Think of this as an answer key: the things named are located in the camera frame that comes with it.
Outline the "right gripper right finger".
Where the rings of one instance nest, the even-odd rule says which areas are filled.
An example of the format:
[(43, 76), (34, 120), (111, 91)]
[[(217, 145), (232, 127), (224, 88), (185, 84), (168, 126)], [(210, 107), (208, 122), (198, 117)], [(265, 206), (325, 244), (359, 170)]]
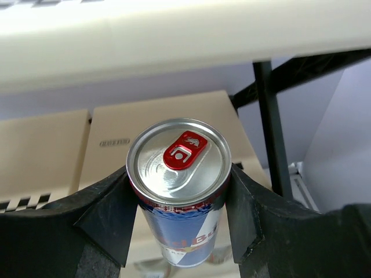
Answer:
[(317, 213), (231, 169), (227, 217), (241, 277), (369, 277), (370, 205)]

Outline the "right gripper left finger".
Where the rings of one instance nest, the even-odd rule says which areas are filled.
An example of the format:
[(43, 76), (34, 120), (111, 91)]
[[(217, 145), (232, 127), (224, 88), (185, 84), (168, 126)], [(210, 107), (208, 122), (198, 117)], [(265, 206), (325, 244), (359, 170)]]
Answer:
[(125, 168), (40, 209), (1, 214), (2, 277), (118, 277), (137, 196)]

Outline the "energy drink can hidden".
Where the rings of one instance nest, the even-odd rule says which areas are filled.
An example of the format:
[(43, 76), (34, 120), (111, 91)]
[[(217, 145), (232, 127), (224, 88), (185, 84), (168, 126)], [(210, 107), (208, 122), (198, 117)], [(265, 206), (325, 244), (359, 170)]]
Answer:
[(170, 264), (192, 268), (211, 255), (231, 166), (227, 140), (200, 120), (163, 120), (133, 141), (126, 172)]

